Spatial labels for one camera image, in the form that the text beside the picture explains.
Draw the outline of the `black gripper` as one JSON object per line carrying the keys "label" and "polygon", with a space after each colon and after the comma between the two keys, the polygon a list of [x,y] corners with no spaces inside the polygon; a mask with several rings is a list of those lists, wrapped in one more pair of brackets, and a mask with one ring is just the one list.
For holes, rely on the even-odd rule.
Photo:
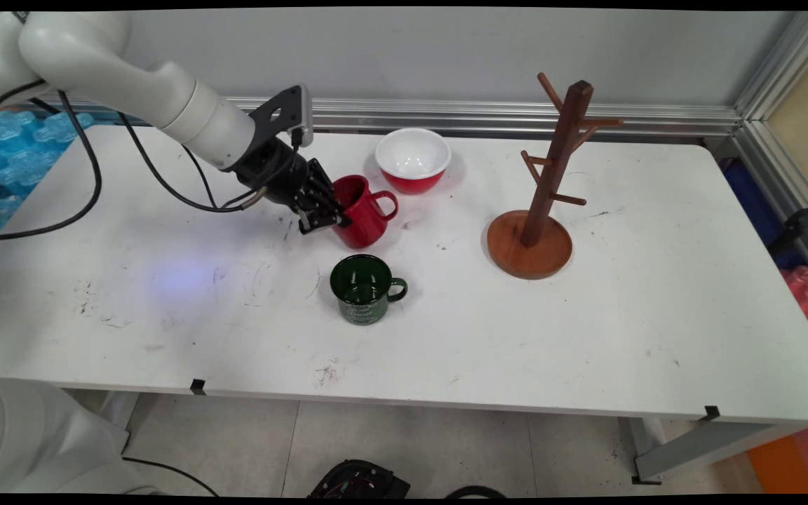
{"label": "black gripper", "polygon": [[231,167],[238,182],[249,192],[238,197],[240,208],[250,208],[262,199],[297,208],[301,234],[328,228],[351,226],[345,208],[339,203],[333,182],[317,159],[308,160],[308,188],[314,198],[302,197],[307,164],[298,154],[300,140],[291,144],[273,138],[245,154]]}

